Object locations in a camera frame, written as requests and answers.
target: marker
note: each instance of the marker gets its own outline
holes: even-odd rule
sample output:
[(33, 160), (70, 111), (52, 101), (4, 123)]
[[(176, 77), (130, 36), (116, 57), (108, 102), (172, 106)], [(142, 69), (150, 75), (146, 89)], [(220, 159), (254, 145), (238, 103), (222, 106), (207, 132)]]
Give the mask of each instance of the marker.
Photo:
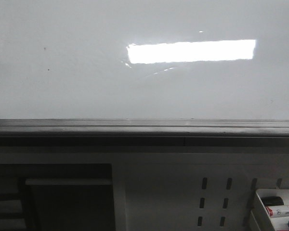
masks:
[(266, 206), (270, 218), (289, 217), (289, 205)]
[(284, 205), (283, 199), (279, 196), (268, 196), (261, 198), (264, 206)]

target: whiteboard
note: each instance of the whiteboard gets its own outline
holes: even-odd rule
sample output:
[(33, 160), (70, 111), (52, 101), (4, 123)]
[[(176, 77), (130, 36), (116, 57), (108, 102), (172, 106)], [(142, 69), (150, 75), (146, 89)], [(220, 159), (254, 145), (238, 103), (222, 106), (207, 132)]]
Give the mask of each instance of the whiteboard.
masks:
[[(128, 53), (239, 40), (252, 58)], [(289, 0), (0, 0), (0, 118), (289, 119)]]

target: white tray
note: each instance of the white tray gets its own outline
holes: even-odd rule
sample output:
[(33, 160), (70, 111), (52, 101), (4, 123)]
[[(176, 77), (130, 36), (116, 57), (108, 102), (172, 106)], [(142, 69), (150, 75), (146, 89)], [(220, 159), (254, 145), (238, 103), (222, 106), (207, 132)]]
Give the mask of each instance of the white tray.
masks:
[(258, 189), (256, 191), (256, 196), (254, 200), (254, 209), (252, 210), (252, 215), (250, 217), (250, 228), (252, 229), (252, 231), (257, 230), (253, 225), (253, 219), (255, 219), (257, 226), (262, 231), (289, 230), (289, 217), (270, 218), (267, 214), (261, 198), (268, 196), (280, 196), (283, 199), (284, 204), (289, 205), (288, 189)]

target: pegboard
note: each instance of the pegboard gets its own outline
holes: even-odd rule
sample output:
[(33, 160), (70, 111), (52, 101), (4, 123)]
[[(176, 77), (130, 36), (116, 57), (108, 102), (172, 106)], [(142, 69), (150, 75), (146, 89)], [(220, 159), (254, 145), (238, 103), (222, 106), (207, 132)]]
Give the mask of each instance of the pegboard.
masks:
[(263, 165), (131, 165), (126, 172), (127, 230), (246, 231), (255, 189), (288, 187), (283, 170)]

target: metal ledge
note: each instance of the metal ledge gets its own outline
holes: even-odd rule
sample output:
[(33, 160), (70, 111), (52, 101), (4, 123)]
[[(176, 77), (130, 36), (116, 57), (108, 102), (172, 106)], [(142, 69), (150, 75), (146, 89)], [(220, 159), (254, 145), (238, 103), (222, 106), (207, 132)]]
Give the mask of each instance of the metal ledge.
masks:
[(43, 179), (28, 178), (26, 185), (112, 185), (111, 179)]
[(289, 120), (0, 119), (0, 137), (289, 137)]

